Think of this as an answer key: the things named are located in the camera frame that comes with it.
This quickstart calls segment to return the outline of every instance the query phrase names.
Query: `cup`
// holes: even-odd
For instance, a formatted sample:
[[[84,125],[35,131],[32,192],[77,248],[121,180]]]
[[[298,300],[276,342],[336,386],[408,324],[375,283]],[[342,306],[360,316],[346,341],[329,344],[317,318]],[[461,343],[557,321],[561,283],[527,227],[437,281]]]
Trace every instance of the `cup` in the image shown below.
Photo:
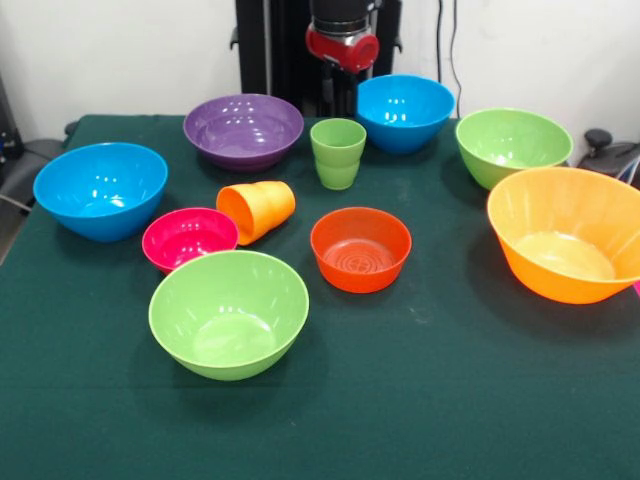
[[[316,123],[310,136],[322,185],[330,190],[353,185],[367,140],[364,127],[346,118],[329,118]]]
[[[238,244],[255,242],[273,230],[296,209],[291,188],[279,181],[240,183],[220,189],[216,209],[238,226]]]

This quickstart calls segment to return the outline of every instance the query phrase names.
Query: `pink bowl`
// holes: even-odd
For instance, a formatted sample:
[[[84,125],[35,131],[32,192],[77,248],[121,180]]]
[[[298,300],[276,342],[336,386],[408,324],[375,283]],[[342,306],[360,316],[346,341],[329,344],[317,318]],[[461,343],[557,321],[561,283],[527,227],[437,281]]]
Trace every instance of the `pink bowl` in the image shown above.
[[[160,271],[171,273],[207,253],[233,250],[238,227],[212,208],[183,208],[155,220],[142,236],[142,251]]]

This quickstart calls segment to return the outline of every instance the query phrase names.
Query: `table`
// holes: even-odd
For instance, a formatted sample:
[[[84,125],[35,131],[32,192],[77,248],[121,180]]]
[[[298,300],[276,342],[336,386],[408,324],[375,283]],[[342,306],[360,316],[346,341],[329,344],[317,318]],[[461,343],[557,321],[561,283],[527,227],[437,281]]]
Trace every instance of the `table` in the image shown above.
[[[294,216],[252,248],[305,280],[291,350],[238,383],[174,362],[148,328],[162,279],[141,234],[101,245],[36,208],[0,268],[0,472],[15,479],[620,479],[640,476],[640,302],[553,303],[509,272],[453,123],[422,152],[368,145],[355,185],[324,189],[308,128],[267,172],[199,158],[173,116],[87,116],[69,148],[129,141],[170,167],[157,215],[213,206],[227,184],[281,179]],[[398,280],[351,295],[308,238],[343,206],[399,216]]]

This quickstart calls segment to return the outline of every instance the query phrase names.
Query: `white wall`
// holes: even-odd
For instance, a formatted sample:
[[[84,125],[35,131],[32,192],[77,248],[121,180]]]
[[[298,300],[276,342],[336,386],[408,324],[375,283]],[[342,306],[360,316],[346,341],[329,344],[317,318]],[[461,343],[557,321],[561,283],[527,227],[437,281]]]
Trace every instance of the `white wall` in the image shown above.
[[[449,69],[452,1],[445,0],[444,81]],[[395,71],[436,77],[437,0],[405,0]],[[462,115],[510,106],[548,115],[586,150],[590,127],[640,140],[640,37],[637,0],[458,0],[454,60]]]
[[[0,72],[26,139],[86,113],[184,114],[240,91],[233,0],[0,0]]]
[[[0,0],[0,71],[26,138],[85,113],[176,113],[240,89],[233,0]],[[404,0],[395,71],[436,76],[437,0]],[[451,0],[442,44],[448,69]],[[462,113],[513,106],[640,135],[637,0],[459,0]]]

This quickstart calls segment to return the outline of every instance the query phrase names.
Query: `light blue bowl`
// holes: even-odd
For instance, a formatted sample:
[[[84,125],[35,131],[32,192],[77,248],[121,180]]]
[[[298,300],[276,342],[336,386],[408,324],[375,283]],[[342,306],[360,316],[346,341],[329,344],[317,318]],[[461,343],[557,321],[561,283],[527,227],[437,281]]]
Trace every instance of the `light blue bowl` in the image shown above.
[[[115,242],[149,221],[168,175],[164,159],[149,148],[101,143],[54,159],[40,171],[33,190],[38,203],[69,230]]]
[[[440,131],[455,104],[451,91],[438,82],[415,75],[383,75],[358,86],[356,119],[381,150],[413,153]]]

